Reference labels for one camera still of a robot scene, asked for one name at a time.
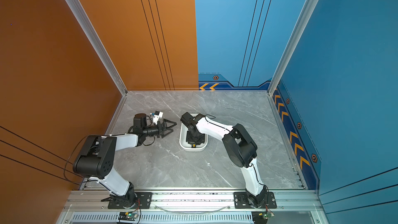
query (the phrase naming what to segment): yellow arrow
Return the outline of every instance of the yellow arrow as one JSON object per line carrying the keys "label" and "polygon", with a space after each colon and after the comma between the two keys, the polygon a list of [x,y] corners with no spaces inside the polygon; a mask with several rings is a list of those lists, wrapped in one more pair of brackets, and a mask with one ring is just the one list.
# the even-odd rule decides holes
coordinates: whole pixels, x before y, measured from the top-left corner
{"label": "yellow arrow", "polygon": [[308,164],[308,166],[311,166],[311,165],[310,165],[310,162],[308,162],[307,159],[305,159],[305,158],[303,158],[303,157],[300,156],[300,168],[301,168],[301,169],[302,169],[302,163],[303,163],[303,162],[305,162],[306,164]]}
{"label": "yellow arrow", "polygon": [[276,105],[276,98],[280,98],[281,96],[275,95],[275,105]]}
{"label": "yellow arrow", "polygon": [[290,132],[290,143],[292,143],[292,136],[294,136],[294,137],[296,137],[296,138],[299,138],[299,137],[297,137],[297,134],[296,134],[296,133]]}
{"label": "yellow arrow", "polygon": [[214,84],[213,86],[210,87],[211,90],[215,90],[214,87],[217,86],[218,83]]}
{"label": "yellow arrow", "polygon": [[208,85],[208,83],[203,84],[203,86],[199,87],[199,89],[202,89],[203,91],[205,91],[204,87],[206,87]]}
{"label": "yellow arrow", "polygon": [[284,115],[289,116],[289,114],[287,114],[287,112],[282,111],[282,122],[283,122],[283,116]]}
{"label": "yellow arrow", "polygon": [[295,143],[295,154],[297,155],[297,148],[301,149],[302,151],[304,151],[304,149],[298,145],[297,143]]}
{"label": "yellow arrow", "polygon": [[285,105],[283,103],[278,103],[278,112],[281,112],[281,106],[284,107]]}

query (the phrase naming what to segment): gray marble tabletop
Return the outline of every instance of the gray marble tabletop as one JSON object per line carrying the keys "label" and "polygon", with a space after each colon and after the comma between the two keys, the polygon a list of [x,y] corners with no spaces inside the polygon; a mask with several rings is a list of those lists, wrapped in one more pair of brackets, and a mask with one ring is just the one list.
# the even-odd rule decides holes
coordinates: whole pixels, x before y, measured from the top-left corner
{"label": "gray marble tabletop", "polygon": [[[201,152],[181,148],[180,118],[185,112],[211,114],[223,124],[242,124],[258,146],[263,182],[273,189],[299,187],[265,91],[130,91],[112,134],[127,132],[135,114],[156,110],[177,122],[174,132],[151,146],[115,154],[115,168],[135,187],[245,188],[240,168],[230,161],[221,141],[209,137]],[[145,144],[152,140],[147,138]]]}

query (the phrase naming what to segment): orange wall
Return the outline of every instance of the orange wall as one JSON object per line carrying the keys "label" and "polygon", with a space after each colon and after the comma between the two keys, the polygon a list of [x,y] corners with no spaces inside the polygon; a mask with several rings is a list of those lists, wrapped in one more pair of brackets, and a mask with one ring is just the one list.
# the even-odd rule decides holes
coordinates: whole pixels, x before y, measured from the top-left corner
{"label": "orange wall", "polygon": [[195,0],[80,0],[128,90],[198,89]]}
{"label": "orange wall", "polygon": [[0,222],[54,223],[78,188],[63,179],[64,159],[106,131],[121,95],[65,0],[0,0],[0,9],[0,126],[61,157],[0,128]]}

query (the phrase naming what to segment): white plastic container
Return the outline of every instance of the white plastic container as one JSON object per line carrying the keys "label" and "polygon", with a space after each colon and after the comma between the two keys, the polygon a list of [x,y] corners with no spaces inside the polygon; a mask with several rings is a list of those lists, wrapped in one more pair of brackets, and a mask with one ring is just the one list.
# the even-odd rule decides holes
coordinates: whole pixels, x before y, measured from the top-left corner
{"label": "white plastic container", "polygon": [[[195,117],[196,115],[198,115],[197,113],[191,113],[191,115],[193,117]],[[196,148],[192,148],[192,146],[186,142],[187,140],[187,131],[188,128],[186,126],[184,126],[183,123],[181,123],[181,132],[180,132],[180,146],[186,150],[187,152],[201,152],[203,151],[206,146],[207,146],[207,139],[208,136],[207,134],[205,134],[205,142],[203,144],[200,144],[198,146],[196,146]]]}

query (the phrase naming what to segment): black diagonal stripe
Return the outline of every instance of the black diagonal stripe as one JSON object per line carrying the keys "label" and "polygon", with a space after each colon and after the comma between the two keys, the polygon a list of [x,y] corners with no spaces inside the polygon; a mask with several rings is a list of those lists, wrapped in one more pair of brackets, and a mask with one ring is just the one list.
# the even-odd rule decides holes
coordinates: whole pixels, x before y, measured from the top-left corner
{"label": "black diagonal stripe", "polygon": [[52,155],[54,155],[54,156],[56,156],[56,157],[58,157],[58,158],[61,158],[61,159],[64,160],[64,161],[66,161],[66,159],[63,159],[62,157],[60,157],[60,156],[58,156],[58,155],[55,155],[54,153],[52,153],[52,152],[50,152],[50,151],[44,149],[43,147],[38,146],[37,144],[35,144],[35,143],[33,143],[33,142],[30,142],[29,140],[27,140],[26,138],[21,137],[20,135],[16,134],[15,132],[12,132],[12,131],[10,131],[10,130],[8,130],[8,129],[2,127],[2,126],[0,126],[0,128],[6,130],[6,131],[9,132],[9,133],[14,134],[15,136],[17,136],[17,137],[19,137],[19,138],[22,138],[22,139],[25,140],[26,142],[31,143],[32,145],[34,145],[34,146],[36,146],[36,147],[39,147],[40,149],[42,149],[42,150],[44,150],[44,151],[46,151],[46,152],[48,152],[48,153],[50,153],[50,154],[52,154]]}
{"label": "black diagonal stripe", "polygon": [[[375,189],[375,190],[368,191],[368,192],[361,193],[361,194],[357,194],[357,195],[353,195],[352,197],[358,197],[358,196],[360,196],[360,195],[369,194],[369,193],[376,192],[376,191],[379,191],[379,190],[392,188],[392,187],[395,187],[395,186],[398,186],[398,184],[391,185],[391,186],[388,186],[388,187],[384,187],[384,188],[381,188],[381,189]],[[343,199],[340,199],[340,200],[335,200],[335,201],[331,201],[331,202],[327,202],[327,203],[322,203],[322,205],[326,205],[326,204],[329,204],[329,203],[333,203],[333,202],[338,202],[338,201],[346,200],[346,199],[349,199],[349,198],[352,198],[352,197],[346,197],[346,198],[343,198]]]}
{"label": "black diagonal stripe", "polygon": [[173,89],[175,90],[176,88],[174,87],[174,80],[173,80],[172,68],[170,67],[169,55],[167,54],[167,46],[166,46],[166,41],[164,40],[164,34],[163,34],[163,28],[162,28],[162,22],[160,21],[159,8],[158,8],[158,3],[157,3],[157,1],[156,1],[156,0],[155,0],[155,4],[156,4],[156,10],[158,11],[158,17],[159,17],[159,23],[160,23],[160,30],[162,31],[163,42],[164,42],[164,48],[165,48],[165,50],[166,50],[167,62],[169,63],[170,76],[171,76],[171,78],[172,78]]}
{"label": "black diagonal stripe", "polygon": [[326,213],[326,214],[333,214],[333,213],[338,213],[338,212],[343,212],[343,211],[348,211],[348,210],[353,210],[353,209],[359,209],[359,208],[365,208],[365,207],[372,207],[372,206],[377,206],[377,205],[382,205],[382,204],[387,204],[387,203],[393,203],[393,202],[398,202],[398,200],[389,201],[389,202],[382,202],[382,203],[376,203],[376,204],[367,205],[367,206],[362,206],[362,207],[356,207],[356,208],[349,208],[349,209],[344,209],[344,210],[329,212],[329,213]]}
{"label": "black diagonal stripe", "polygon": [[263,0],[263,4],[262,4],[262,6],[261,6],[261,11],[260,11],[260,16],[258,17],[256,32],[255,32],[255,34],[254,34],[253,43],[251,44],[251,50],[250,50],[250,55],[249,55],[249,60],[248,60],[248,66],[246,67],[245,77],[243,78],[243,84],[242,84],[242,86],[244,86],[244,84],[245,84],[246,74],[247,74],[247,72],[248,72],[248,68],[249,68],[249,64],[250,64],[251,53],[253,52],[254,42],[256,41],[256,35],[257,35],[258,25],[259,25],[259,23],[260,23],[261,13],[263,12],[263,7],[264,7],[264,2],[265,2],[265,1],[266,1],[266,0]]}
{"label": "black diagonal stripe", "polygon": [[339,187],[339,188],[337,188],[337,189],[333,189],[333,190],[331,190],[331,191],[328,191],[328,192],[322,193],[322,194],[320,194],[320,196],[321,196],[321,195],[324,195],[324,194],[327,194],[327,193],[330,193],[330,192],[332,192],[332,191],[335,191],[335,190],[338,190],[338,189],[341,189],[341,188],[344,188],[344,187],[347,187],[347,186],[353,185],[353,184],[355,184],[355,183],[359,183],[359,182],[365,181],[365,180],[367,180],[367,179],[369,179],[369,178],[376,177],[376,176],[379,176],[379,175],[381,175],[381,174],[384,174],[384,173],[387,173],[387,172],[393,171],[393,170],[395,170],[395,169],[398,169],[398,167],[395,167],[395,168],[393,168],[393,169],[386,170],[385,172],[381,172],[381,173],[379,173],[379,174],[375,174],[375,175],[373,175],[373,176],[371,176],[371,177],[364,178],[364,179],[362,179],[362,180],[359,180],[359,181],[356,181],[356,182],[353,182],[353,183],[347,184],[347,185],[345,185],[345,186],[341,186],[341,187]]}
{"label": "black diagonal stripe", "polygon": [[36,158],[38,158],[38,159],[40,159],[40,160],[42,160],[42,161],[44,161],[44,162],[47,162],[47,163],[49,163],[49,164],[52,164],[53,166],[56,166],[56,167],[58,167],[58,168],[60,168],[60,169],[64,169],[64,168],[62,168],[62,167],[60,167],[60,166],[58,166],[58,165],[56,165],[56,164],[53,164],[52,162],[49,162],[49,161],[47,161],[47,160],[45,160],[45,159],[43,159],[43,158],[41,158],[41,157],[38,157],[38,156],[33,155],[32,153],[29,153],[29,152],[27,152],[27,151],[25,151],[25,150],[23,150],[23,149],[20,149],[20,148],[18,148],[18,147],[16,147],[16,146],[13,146],[12,144],[7,143],[6,141],[0,140],[0,142],[3,142],[3,143],[5,143],[5,144],[8,144],[8,145],[11,146],[11,147],[14,147],[14,148],[16,148],[16,149],[18,149],[18,150],[20,150],[20,151],[23,151],[23,152],[25,152],[25,153],[27,153],[27,154],[33,156],[33,157],[36,157]]}
{"label": "black diagonal stripe", "polygon": [[267,9],[267,13],[266,13],[266,18],[264,19],[263,29],[261,30],[260,39],[258,40],[257,49],[256,49],[256,54],[254,55],[254,59],[253,59],[252,65],[251,65],[250,74],[249,74],[249,78],[248,78],[248,82],[247,82],[247,84],[246,84],[246,87],[249,85],[249,80],[250,80],[250,76],[251,76],[251,71],[253,70],[254,61],[256,60],[256,55],[257,55],[257,51],[258,51],[258,46],[260,45],[261,36],[263,35],[263,30],[264,30],[264,26],[265,26],[265,24],[266,24],[266,20],[267,20],[267,16],[268,16],[268,11],[269,11],[269,6],[271,5],[271,1],[272,1],[272,0],[270,0],[270,1],[269,1],[269,4],[268,4],[268,9]]}
{"label": "black diagonal stripe", "polygon": [[151,7],[151,5],[150,5],[150,1],[149,1],[149,0],[148,0],[148,4],[149,4],[150,13],[151,13],[151,15],[152,15],[153,25],[155,26],[156,37],[158,38],[158,44],[159,44],[160,54],[161,54],[162,60],[163,60],[164,72],[166,73],[167,83],[169,84],[169,89],[171,90],[170,82],[169,82],[169,76],[167,75],[167,70],[166,70],[166,64],[164,63],[162,47],[160,46],[159,35],[158,35],[158,31],[157,31],[156,24],[155,24],[155,18],[153,17],[152,7]]}
{"label": "black diagonal stripe", "polygon": [[251,32],[251,26],[253,25],[253,19],[254,19],[254,13],[256,12],[257,1],[258,1],[258,0],[256,0],[256,4],[254,5],[253,16],[251,17],[251,24],[250,24],[249,36],[248,36],[248,41],[247,41],[247,43],[246,43],[245,55],[243,56],[242,68],[240,69],[240,76],[239,76],[238,87],[239,87],[239,84],[240,84],[240,78],[242,77],[243,64],[245,63],[246,51],[247,51],[247,49],[248,49],[249,38],[250,38],[250,32]]}
{"label": "black diagonal stripe", "polygon": [[148,30],[149,30],[150,38],[152,39],[152,45],[153,45],[153,49],[155,50],[156,59],[158,60],[160,75],[162,76],[164,89],[167,90],[166,89],[166,84],[164,83],[162,69],[160,68],[160,62],[159,62],[158,54],[156,53],[155,43],[153,42],[152,33],[150,32],[149,22],[148,22],[147,14],[145,13],[144,3],[142,2],[142,0],[141,0],[141,4],[142,4],[142,9],[144,10],[145,19],[147,20]]}
{"label": "black diagonal stripe", "polygon": [[8,158],[9,160],[12,160],[12,161],[14,161],[14,162],[17,162],[17,163],[20,163],[20,164],[26,165],[27,167],[30,167],[30,168],[36,169],[36,170],[38,170],[38,171],[44,172],[44,173],[46,173],[46,174],[49,174],[49,175],[51,175],[51,176],[57,177],[57,178],[59,178],[59,179],[62,179],[62,180],[65,180],[65,181],[67,181],[66,179],[64,179],[64,178],[62,178],[62,177],[58,177],[58,176],[56,176],[56,175],[53,175],[53,174],[51,174],[51,173],[45,172],[45,171],[43,171],[43,170],[41,170],[41,169],[38,169],[38,168],[35,168],[35,167],[33,167],[33,166],[27,165],[26,163],[19,162],[19,161],[15,160],[15,159],[12,159],[12,158],[10,158],[10,157],[6,157],[6,156],[4,156],[4,155],[2,155],[2,154],[0,154],[0,156],[2,156],[2,157],[5,157],[5,158]]}

